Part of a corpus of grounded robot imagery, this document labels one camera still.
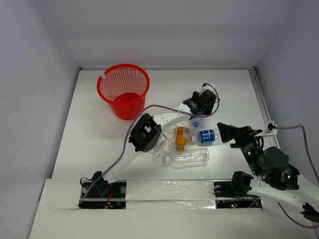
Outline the blue label water bottle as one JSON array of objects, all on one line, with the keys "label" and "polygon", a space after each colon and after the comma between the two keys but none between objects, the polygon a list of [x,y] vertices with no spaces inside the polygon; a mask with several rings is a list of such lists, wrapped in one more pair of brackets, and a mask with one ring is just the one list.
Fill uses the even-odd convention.
[{"label": "blue label water bottle", "polygon": [[198,130],[190,138],[191,144],[219,145],[222,144],[220,131],[216,128]]}]

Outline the large clear plastic bottle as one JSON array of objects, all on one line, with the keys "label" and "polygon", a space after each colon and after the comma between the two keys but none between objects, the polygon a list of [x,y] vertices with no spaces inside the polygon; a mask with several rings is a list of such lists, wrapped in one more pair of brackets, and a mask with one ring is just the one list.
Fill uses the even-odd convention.
[{"label": "large clear plastic bottle", "polygon": [[207,148],[197,148],[185,151],[174,151],[163,159],[165,166],[174,169],[206,166],[210,159]]}]

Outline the orange juice bottle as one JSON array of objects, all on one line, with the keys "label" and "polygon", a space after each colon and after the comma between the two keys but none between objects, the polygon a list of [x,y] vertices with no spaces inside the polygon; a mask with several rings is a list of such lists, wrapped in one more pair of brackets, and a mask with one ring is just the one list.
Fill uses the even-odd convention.
[{"label": "orange juice bottle", "polygon": [[175,144],[177,151],[184,151],[189,141],[189,128],[178,127],[176,131]]}]

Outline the white orange label bottle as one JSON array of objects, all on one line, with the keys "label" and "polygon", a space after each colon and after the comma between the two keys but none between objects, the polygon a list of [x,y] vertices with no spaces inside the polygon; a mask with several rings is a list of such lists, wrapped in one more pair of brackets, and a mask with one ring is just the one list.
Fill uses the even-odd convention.
[{"label": "white orange label bottle", "polygon": [[155,147],[153,148],[154,156],[168,156],[175,149],[175,144],[167,138],[163,133],[159,135]]}]

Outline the colourful label blue cap bottle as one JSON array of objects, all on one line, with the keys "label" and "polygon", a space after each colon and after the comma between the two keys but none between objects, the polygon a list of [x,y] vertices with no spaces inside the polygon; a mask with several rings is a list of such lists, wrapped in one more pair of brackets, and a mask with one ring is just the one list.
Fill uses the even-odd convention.
[{"label": "colourful label blue cap bottle", "polygon": [[205,118],[193,118],[191,120],[191,126],[194,128],[200,128],[205,125]]}]

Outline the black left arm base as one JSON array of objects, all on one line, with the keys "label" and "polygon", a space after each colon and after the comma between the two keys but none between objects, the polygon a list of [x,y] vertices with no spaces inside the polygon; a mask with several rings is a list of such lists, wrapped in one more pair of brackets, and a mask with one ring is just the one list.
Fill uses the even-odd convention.
[{"label": "black left arm base", "polygon": [[126,208],[126,181],[117,181],[99,193],[94,186],[86,198],[79,203],[81,209],[125,209]]}]

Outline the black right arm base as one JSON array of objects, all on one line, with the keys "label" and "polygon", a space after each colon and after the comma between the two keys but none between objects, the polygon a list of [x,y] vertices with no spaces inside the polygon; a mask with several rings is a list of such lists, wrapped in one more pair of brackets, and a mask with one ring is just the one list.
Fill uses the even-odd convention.
[{"label": "black right arm base", "polygon": [[263,208],[259,196],[235,191],[231,181],[214,181],[213,195],[217,209]]}]

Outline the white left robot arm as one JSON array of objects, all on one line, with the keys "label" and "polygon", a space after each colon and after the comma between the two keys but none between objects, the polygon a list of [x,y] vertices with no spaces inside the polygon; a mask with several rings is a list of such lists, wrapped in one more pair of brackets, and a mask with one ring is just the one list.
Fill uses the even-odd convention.
[{"label": "white left robot arm", "polygon": [[116,181],[116,176],[140,154],[153,149],[164,129],[192,118],[212,116],[217,112],[213,109],[214,104],[219,104],[219,101],[215,86],[205,83],[199,93],[194,92],[191,98],[174,109],[161,105],[150,105],[143,109],[126,133],[119,158],[104,172],[99,172],[99,176],[92,177],[92,184],[85,194],[88,195],[93,189],[100,197],[108,195],[110,184]]}]

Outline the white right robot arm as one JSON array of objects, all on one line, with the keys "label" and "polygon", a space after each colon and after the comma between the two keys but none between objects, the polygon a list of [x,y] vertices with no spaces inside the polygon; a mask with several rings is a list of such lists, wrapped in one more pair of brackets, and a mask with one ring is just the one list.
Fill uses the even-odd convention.
[{"label": "white right robot arm", "polygon": [[217,124],[221,140],[227,143],[231,140],[231,148],[240,149],[252,174],[236,171],[232,180],[228,182],[228,193],[235,197],[244,197],[252,190],[250,186],[254,176],[262,177],[262,181],[279,191],[300,190],[301,183],[298,182],[300,172],[289,164],[289,156],[279,148],[272,146],[264,149],[264,138],[276,136],[278,129],[294,129],[300,127],[303,131],[306,153],[312,162],[305,128],[302,125],[278,127],[273,121],[266,124],[266,130],[254,130],[250,126],[235,127],[219,122]]}]

